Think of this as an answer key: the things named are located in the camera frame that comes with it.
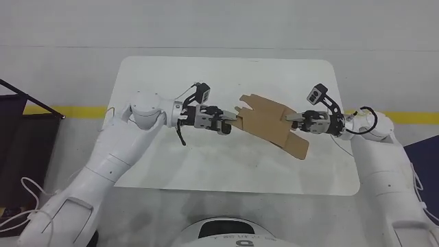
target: robot forearm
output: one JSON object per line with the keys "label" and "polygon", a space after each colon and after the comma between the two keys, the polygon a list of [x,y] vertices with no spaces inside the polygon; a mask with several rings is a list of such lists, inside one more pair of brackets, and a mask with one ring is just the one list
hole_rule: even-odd
{"label": "robot forearm", "polygon": [[[129,126],[113,117],[99,135],[90,160],[74,181],[42,207],[54,221],[52,246],[86,246],[96,230],[101,203],[112,186],[150,146],[165,123],[161,113],[150,130]],[[37,213],[19,238],[19,246],[46,246],[50,236],[46,215]]]}

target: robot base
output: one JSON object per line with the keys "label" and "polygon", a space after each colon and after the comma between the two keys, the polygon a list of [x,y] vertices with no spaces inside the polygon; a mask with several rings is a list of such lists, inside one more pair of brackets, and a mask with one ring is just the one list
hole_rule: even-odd
{"label": "robot base", "polygon": [[215,217],[201,220],[185,228],[177,236],[171,247],[181,246],[203,237],[225,234],[251,234],[273,237],[269,231],[253,222],[232,217]]}

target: flattened cardboard box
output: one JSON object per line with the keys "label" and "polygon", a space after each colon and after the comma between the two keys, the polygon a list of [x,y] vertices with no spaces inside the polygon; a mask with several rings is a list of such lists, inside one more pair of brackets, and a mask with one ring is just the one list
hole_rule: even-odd
{"label": "flattened cardboard box", "polygon": [[292,122],[284,118],[294,110],[254,94],[242,95],[239,100],[252,110],[235,107],[238,114],[236,121],[229,122],[232,126],[273,143],[295,158],[305,159],[309,142],[291,132]]}

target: white cable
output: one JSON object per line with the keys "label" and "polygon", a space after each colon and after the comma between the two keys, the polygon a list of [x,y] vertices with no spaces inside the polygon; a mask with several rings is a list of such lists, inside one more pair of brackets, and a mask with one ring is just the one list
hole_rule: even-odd
{"label": "white cable", "polygon": [[424,205],[423,209],[424,209],[425,213],[439,223],[439,218],[437,218],[434,214],[430,213],[430,211],[428,211],[428,209],[427,209],[427,205],[425,204],[425,202],[423,202],[423,199],[421,198],[419,191],[422,191],[424,189],[424,186],[423,186],[422,182],[420,181],[418,174],[414,170],[413,163],[410,163],[410,165],[412,166],[414,192],[416,193],[416,196],[418,197],[419,202],[423,203],[423,205]]}
{"label": "white cable", "polygon": [[[43,210],[37,210],[37,209],[35,209],[35,210],[24,211],[24,212],[22,212],[22,213],[19,213],[18,215],[14,215],[14,216],[11,217],[9,220],[6,220],[5,222],[1,223],[1,224],[0,224],[0,227],[2,227],[4,224],[6,224],[6,223],[8,223],[8,222],[10,222],[10,221],[12,221],[12,220],[14,220],[14,219],[16,219],[17,217],[21,217],[22,215],[25,215],[26,213],[43,213],[43,214],[45,214],[45,215],[49,218],[49,221],[50,221],[50,224],[51,224],[51,226],[50,226],[50,236],[49,236],[49,241],[47,242],[47,247],[49,247],[49,246],[50,246],[50,243],[51,243],[51,241],[52,241],[52,237],[54,236],[55,224],[54,224],[54,220],[52,219],[52,217],[50,216],[50,214],[48,214],[47,212],[45,212],[45,211],[43,211]],[[11,227],[11,228],[7,228],[7,229],[3,229],[3,230],[0,230],[0,233],[1,233],[1,232],[6,232],[6,231],[8,231],[8,230],[12,230],[12,229],[13,229],[13,227]]]}
{"label": "white cable", "polygon": [[[116,108],[115,107],[110,107],[105,111],[105,115],[107,115],[108,111],[112,110],[112,117],[115,117],[115,112],[116,112]],[[104,129],[97,129],[98,132],[102,132]]]}
{"label": "white cable", "polygon": [[184,93],[182,93],[181,95],[179,95],[178,97],[174,98],[174,99],[179,99],[180,97],[182,97],[183,95],[185,95],[185,93],[187,93],[187,91],[189,91],[190,89],[192,89],[193,87],[195,87],[195,83],[190,86],[188,89],[186,89],[186,91],[184,91]]}
{"label": "white cable", "polygon": [[337,141],[335,141],[334,137],[332,136],[332,134],[330,134],[332,141],[334,141],[334,143],[342,150],[344,150],[348,155],[353,156],[350,152],[346,151],[346,149],[344,149],[342,146],[340,146],[339,143],[337,143]]}
{"label": "white cable", "polygon": [[[51,240],[52,240],[52,237],[54,236],[54,221],[52,220],[52,217],[47,212],[45,212],[43,210],[38,210],[38,207],[40,206],[40,200],[38,199],[38,196],[31,189],[29,189],[29,187],[26,186],[25,180],[30,181],[33,185],[35,185],[38,188],[38,190],[40,190],[46,196],[52,196],[53,195],[53,193],[47,193],[45,190],[43,190],[43,188],[40,185],[38,185],[38,183],[33,181],[32,179],[30,179],[28,177],[25,177],[25,176],[22,177],[20,179],[22,186],[26,189],[26,191],[28,191],[35,198],[35,201],[36,201],[35,209],[24,211],[24,212],[19,213],[18,215],[14,215],[9,220],[6,220],[5,222],[0,223],[0,227],[2,227],[3,225],[7,224],[8,222],[11,222],[12,220],[15,220],[16,218],[21,217],[22,215],[25,215],[27,213],[32,213],[32,212],[34,212],[34,213],[37,213],[37,212],[44,213],[49,218],[50,223],[51,223],[49,241],[47,242],[47,247],[49,247],[50,243],[51,243]],[[6,231],[10,231],[10,230],[15,229],[15,228],[18,228],[18,227],[26,224],[28,221],[30,221],[30,219],[26,219],[25,221],[21,222],[20,224],[17,224],[15,226],[13,226],[13,227],[9,227],[9,228],[0,230],[0,233],[6,232]]]}

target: black panel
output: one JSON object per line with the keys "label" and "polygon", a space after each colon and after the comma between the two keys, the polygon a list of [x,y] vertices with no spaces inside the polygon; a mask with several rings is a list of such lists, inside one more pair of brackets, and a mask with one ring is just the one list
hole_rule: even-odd
{"label": "black panel", "polygon": [[[52,114],[23,115],[10,143],[4,164],[0,166],[0,208],[27,210],[35,207],[34,198],[21,185],[20,179],[27,176],[44,185],[44,179],[56,140],[60,118]],[[39,194],[39,190],[30,183],[28,187]],[[23,218],[6,224],[3,228],[14,226]],[[16,228],[0,237],[19,235],[22,228]]]}
{"label": "black panel", "polygon": [[26,106],[26,101],[25,98],[19,95],[0,96],[0,166],[4,164],[17,124],[19,124]]}
{"label": "black panel", "polygon": [[[404,149],[424,186],[424,191],[419,191],[419,195],[427,205],[428,211],[439,216],[439,136],[407,145]],[[436,220],[431,217],[430,219],[439,225]]]}
{"label": "black panel", "polygon": [[213,220],[201,226],[198,238],[210,237],[211,235],[225,234],[251,234],[254,235],[253,227],[245,222],[236,220]]}

